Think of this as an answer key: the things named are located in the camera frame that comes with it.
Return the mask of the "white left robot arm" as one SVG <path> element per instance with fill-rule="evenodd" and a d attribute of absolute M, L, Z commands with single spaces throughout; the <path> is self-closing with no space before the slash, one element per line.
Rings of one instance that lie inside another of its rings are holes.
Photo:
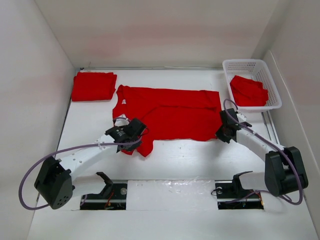
<path fill-rule="evenodd" d="M 71 198 L 84 195 L 98 195 L 107 198 L 113 188 L 112 180 L 102 171 L 91 176 L 83 173 L 94 164 L 125 150 L 138 148 L 147 126 L 137 118 L 124 126 L 113 126 L 95 143 L 55 159 L 47 157 L 40 168 L 34 187 L 53 209 L 63 207 Z"/>

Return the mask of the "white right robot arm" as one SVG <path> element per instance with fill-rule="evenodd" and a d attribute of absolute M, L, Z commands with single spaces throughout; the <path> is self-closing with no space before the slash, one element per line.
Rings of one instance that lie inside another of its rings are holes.
<path fill-rule="evenodd" d="M 234 141 L 256 154 L 264 162 L 263 172 L 246 171 L 233 176 L 231 191 L 243 197 L 249 190 L 267 191 L 275 197 L 298 191 L 300 194 L 309 186 L 300 150 L 285 147 L 266 140 L 250 129 L 251 125 L 240 122 L 240 113 L 233 108 L 219 113 L 222 125 L 216 137 L 225 143 Z"/>

